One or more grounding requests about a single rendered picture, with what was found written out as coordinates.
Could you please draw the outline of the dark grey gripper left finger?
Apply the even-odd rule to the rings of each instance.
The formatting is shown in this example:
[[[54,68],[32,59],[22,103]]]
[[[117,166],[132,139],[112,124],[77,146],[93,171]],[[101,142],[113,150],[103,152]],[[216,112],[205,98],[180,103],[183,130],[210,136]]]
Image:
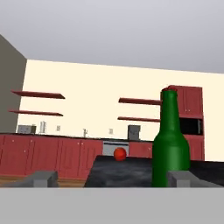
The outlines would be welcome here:
[[[35,171],[26,178],[6,183],[3,187],[58,187],[58,173],[56,171]]]

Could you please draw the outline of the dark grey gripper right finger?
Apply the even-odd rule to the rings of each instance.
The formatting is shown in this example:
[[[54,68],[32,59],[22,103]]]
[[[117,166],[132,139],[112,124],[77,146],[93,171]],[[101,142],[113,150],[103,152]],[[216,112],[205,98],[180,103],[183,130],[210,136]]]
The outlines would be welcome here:
[[[168,171],[167,172],[168,187],[214,187],[219,188],[220,185],[197,178],[189,171]]]

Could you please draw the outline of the red base cabinet run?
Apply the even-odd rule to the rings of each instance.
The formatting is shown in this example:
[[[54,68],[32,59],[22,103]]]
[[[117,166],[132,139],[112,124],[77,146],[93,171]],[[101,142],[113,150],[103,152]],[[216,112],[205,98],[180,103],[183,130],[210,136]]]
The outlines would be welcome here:
[[[0,134],[0,175],[56,171],[63,179],[86,179],[104,141],[129,143],[130,157],[149,158],[151,141]]]

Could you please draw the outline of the green beer bottle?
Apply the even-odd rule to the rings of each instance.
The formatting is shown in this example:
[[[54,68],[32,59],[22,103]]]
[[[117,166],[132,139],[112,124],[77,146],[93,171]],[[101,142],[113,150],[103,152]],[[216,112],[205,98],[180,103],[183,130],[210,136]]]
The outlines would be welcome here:
[[[153,187],[167,187],[167,172],[190,167],[189,144],[180,130],[177,89],[164,88],[161,100],[160,129],[152,145]]]

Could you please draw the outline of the tall red cabinet unit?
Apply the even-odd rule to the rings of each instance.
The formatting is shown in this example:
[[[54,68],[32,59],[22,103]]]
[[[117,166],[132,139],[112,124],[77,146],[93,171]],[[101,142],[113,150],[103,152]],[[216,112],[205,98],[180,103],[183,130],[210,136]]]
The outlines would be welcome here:
[[[205,159],[204,146],[204,113],[203,97],[201,87],[171,86],[177,90],[178,95],[178,113],[180,118],[201,119],[203,124],[202,135],[184,135],[189,143],[191,160]]]

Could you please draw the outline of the grey toaster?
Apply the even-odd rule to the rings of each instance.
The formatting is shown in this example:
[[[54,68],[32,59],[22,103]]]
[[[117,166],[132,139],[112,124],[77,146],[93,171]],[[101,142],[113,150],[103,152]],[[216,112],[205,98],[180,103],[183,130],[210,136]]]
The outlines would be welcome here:
[[[19,125],[17,127],[17,132],[20,134],[35,134],[36,126],[35,125]]]

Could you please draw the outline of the black microwave oven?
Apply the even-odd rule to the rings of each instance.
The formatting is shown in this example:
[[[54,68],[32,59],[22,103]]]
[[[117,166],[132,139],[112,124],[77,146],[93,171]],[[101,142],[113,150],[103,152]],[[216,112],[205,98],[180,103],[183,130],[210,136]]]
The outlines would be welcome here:
[[[196,118],[180,118],[180,129],[185,135],[202,135],[203,124],[201,119]]]

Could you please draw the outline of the red tomato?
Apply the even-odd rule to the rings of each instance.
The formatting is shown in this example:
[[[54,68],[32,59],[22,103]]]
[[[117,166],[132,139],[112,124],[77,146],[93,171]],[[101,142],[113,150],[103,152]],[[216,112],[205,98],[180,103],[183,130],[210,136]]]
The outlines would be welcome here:
[[[114,158],[116,161],[123,161],[127,156],[126,150],[124,148],[116,148],[114,150]]]

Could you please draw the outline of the dark grey coffee machine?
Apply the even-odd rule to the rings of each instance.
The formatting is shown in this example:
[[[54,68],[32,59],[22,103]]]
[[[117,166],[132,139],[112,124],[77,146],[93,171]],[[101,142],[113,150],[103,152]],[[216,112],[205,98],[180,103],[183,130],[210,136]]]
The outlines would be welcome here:
[[[128,126],[128,139],[131,141],[138,141],[140,130],[141,130],[140,125],[129,125]]]

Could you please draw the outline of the grey dishwasher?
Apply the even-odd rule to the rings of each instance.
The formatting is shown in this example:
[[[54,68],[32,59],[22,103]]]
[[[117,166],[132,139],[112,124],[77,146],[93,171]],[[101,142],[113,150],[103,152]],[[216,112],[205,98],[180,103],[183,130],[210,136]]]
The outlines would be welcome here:
[[[103,156],[113,156],[116,148],[124,148],[129,153],[130,145],[128,142],[104,141],[102,146]]]

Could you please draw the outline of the red wall shelf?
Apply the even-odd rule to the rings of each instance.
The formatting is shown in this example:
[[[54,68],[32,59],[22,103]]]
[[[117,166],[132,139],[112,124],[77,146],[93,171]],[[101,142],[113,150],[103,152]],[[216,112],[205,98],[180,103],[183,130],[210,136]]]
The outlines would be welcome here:
[[[66,99],[60,93],[47,93],[47,92],[33,92],[33,91],[16,91],[11,90],[13,94],[24,96],[24,97],[38,97],[38,98],[49,98],[49,99]]]
[[[149,100],[149,99],[136,99],[136,98],[123,98],[121,97],[118,101],[119,103],[129,103],[129,104],[142,104],[142,105],[155,105],[160,106],[162,102],[160,100]]]
[[[160,123],[160,119],[118,116],[117,120]]]
[[[8,110],[8,112],[24,115],[37,115],[37,116],[63,116],[57,112],[43,112],[43,111],[30,111],[30,110]]]

